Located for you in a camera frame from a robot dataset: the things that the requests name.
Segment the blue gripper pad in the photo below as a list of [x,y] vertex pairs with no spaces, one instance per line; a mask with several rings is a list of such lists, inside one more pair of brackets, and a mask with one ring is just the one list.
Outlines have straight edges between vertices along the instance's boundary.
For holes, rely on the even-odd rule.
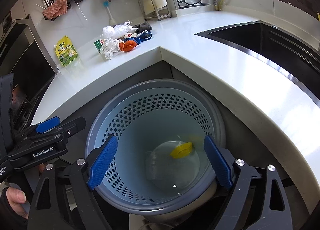
[[58,126],[59,124],[60,124],[60,118],[58,116],[55,116],[51,119],[48,119],[48,120],[40,123],[36,128],[36,132],[44,133],[44,132],[49,131],[50,129],[54,128],[55,126]]
[[215,145],[211,135],[207,135],[204,138],[204,151],[216,173],[219,184],[227,190],[230,190],[233,187],[232,170]]
[[103,177],[108,167],[110,166],[114,155],[116,154],[117,149],[118,140],[115,136],[112,136],[110,140],[106,144],[104,144],[102,151],[89,169],[89,180],[87,182],[87,185],[90,190],[94,190],[96,186],[99,186],[101,184]]

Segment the human hand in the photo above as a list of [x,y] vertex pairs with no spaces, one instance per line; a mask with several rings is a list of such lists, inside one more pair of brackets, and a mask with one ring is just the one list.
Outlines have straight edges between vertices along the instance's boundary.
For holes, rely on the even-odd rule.
[[24,210],[21,204],[26,203],[26,195],[23,191],[9,187],[6,192],[9,205],[19,216],[28,219],[29,214]]

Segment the silver bolt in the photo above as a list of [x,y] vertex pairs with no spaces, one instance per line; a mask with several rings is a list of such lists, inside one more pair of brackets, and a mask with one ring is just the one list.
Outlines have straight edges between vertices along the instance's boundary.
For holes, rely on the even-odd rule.
[[273,166],[273,165],[268,165],[268,170],[270,170],[270,171],[275,171],[276,168],[275,168],[275,166]]
[[46,170],[50,170],[52,168],[53,168],[53,164],[51,164],[51,163],[49,163],[49,164],[47,164],[47,166],[45,166]]
[[85,159],[78,159],[77,164],[78,165],[83,165],[85,163]]
[[239,166],[243,166],[244,165],[244,161],[243,160],[236,160],[236,164],[238,164]]

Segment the black sleeve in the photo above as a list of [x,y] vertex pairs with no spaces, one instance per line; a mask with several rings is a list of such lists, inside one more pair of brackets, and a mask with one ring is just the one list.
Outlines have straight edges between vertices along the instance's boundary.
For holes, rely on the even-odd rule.
[[26,230],[28,220],[16,214],[7,199],[7,189],[0,197],[0,225],[1,230]]

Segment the kitchen sink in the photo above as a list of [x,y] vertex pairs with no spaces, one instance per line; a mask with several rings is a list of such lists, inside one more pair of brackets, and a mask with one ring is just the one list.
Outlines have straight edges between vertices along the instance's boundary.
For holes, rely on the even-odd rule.
[[320,55],[288,32],[254,21],[196,35],[224,43],[265,62],[292,80],[320,107]]

